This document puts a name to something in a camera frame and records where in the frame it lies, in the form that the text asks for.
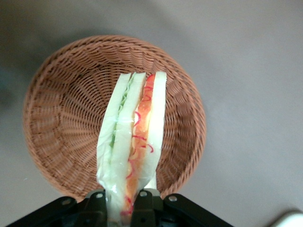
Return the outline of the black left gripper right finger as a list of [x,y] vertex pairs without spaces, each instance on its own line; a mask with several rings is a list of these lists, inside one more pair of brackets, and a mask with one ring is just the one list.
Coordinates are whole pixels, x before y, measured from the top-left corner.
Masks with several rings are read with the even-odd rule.
[[152,188],[140,190],[131,218],[132,227],[160,227],[163,201],[160,192]]

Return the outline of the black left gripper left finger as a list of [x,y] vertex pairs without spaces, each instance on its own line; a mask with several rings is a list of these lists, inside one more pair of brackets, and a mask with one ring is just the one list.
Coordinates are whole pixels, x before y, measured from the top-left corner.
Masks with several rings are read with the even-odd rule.
[[85,220],[87,227],[107,227],[107,205],[104,189],[89,192],[85,197],[88,199],[85,211],[88,217]]

